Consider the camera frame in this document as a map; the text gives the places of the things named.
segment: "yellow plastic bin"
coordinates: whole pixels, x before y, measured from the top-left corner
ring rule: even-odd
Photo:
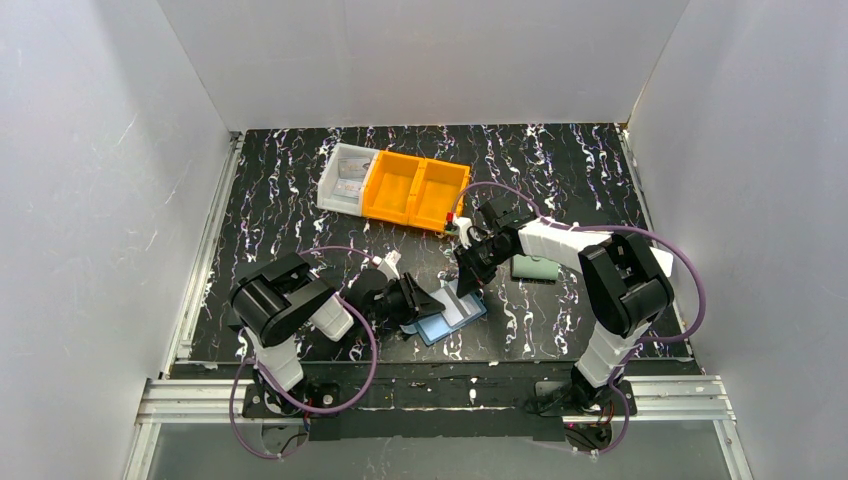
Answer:
[[[444,232],[447,214],[470,178],[471,168],[466,165],[425,159],[416,195],[410,198],[409,225]],[[462,213],[462,202],[456,213]]]
[[[412,187],[423,161],[419,157],[381,151],[365,185],[362,215],[406,225],[411,206],[409,199],[414,196]]]

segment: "white plastic container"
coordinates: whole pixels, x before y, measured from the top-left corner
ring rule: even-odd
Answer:
[[[378,153],[380,151],[374,148],[337,143],[333,148],[333,154],[330,155],[330,161],[327,162],[318,180],[318,208],[361,217],[363,191],[371,176]],[[359,165],[366,159],[368,169],[363,178],[358,178],[358,174],[351,176],[345,171],[340,171],[343,166],[347,166],[346,162]]]

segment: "aluminum frame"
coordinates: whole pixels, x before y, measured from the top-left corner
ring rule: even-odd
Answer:
[[[638,414],[631,421],[713,421],[728,471],[733,480],[750,480],[734,421],[736,415],[718,375],[628,376]],[[247,387],[236,389],[236,422],[299,425],[299,418],[250,419],[240,416]],[[159,428],[166,423],[229,423],[232,380],[153,380],[145,388],[136,420],[133,453],[124,476],[146,479],[153,460]],[[563,423],[592,423],[586,416],[565,416]],[[614,422],[623,421],[614,417]]]
[[[224,216],[227,213],[227,204],[233,188],[236,167],[239,164],[243,146],[244,133],[233,133],[230,153],[224,162],[221,178],[218,180],[215,196],[212,198],[212,207],[209,211],[209,216],[206,218],[206,225],[203,227],[200,247],[191,269],[188,287],[183,297],[183,304],[179,310],[180,317],[177,322],[176,333],[171,339],[168,356],[162,366],[164,378],[168,377],[174,363],[187,360],[191,354],[191,344],[194,339],[194,330],[197,326],[197,317],[200,307],[203,305],[203,295],[206,290],[206,283],[209,280],[209,274],[211,273],[212,261],[215,258],[218,235],[221,233],[221,226],[224,222]]]

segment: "white partition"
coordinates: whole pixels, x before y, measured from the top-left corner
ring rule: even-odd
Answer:
[[[755,478],[848,469],[845,25],[844,2],[693,0],[631,122],[655,227],[706,281],[695,354]]]
[[[624,122],[688,0],[160,0],[230,130]]]
[[[1,478],[120,478],[228,137],[155,0],[0,4]]]

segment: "black mounting plate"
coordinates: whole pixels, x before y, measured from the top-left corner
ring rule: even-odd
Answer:
[[[552,392],[556,391],[557,389],[562,388],[563,386],[568,386],[568,385],[569,385],[569,382],[555,382],[555,381],[536,382],[534,390],[535,390],[536,396],[541,397],[541,396],[544,396],[544,395],[550,395]],[[636,399],[633,397],[633,387],[630,385],[630,382],[628,382],[627,380],[622,380],[621,383],[619,383],[618,388],[619,388],[619,390],[621,390],[621,393],[623,393],[625,395],[625,397],[627,395],[630,395],[630,397],[627,399],[627,405],[630,407],[630,415],[631,416],[635,415],[636,414]],[[621,401],[621,397],[619,397],[618,395],[613,393],[611,400],[612,400],[613,407],[615,409],[614,416],[616,416],[616,417],[624,416],[624,404]],[[569,415],[569,416],[586,415],[586,413],[580,412],[580,411],[578,411],[574,408],[571,408],[571,407],[563,407],[562,405],[557,404],[557,406],[551,408],[550,410],[548,410],[546,412],[540,413],[540,415],[543,416],[543,417],[562,417],[562,416],[566,416],[566,415]]]
[[[303,399],[304,403],[308,403],[311,398],[312,405],[316,408],[330,408],[338,405],[341,388],[337,383],[319,383],[311,386],[308,389],[309,391],[306,393],[305,398]],[[323,404],[322,399],[325,395],[329,395],[333,398],[332,402],[329,404]],[[264,399],[262,398],[264,395],[260,394],[258,388],[256,388],[255,383],[251,383],[247,385],[247,389],[244,393],[244,403],[242,404],[242,416],[244,418],[284,418],[284,417],[299,417],[303,416],[302,413],[297,412],[290,415],[277,413],[266,405]]]

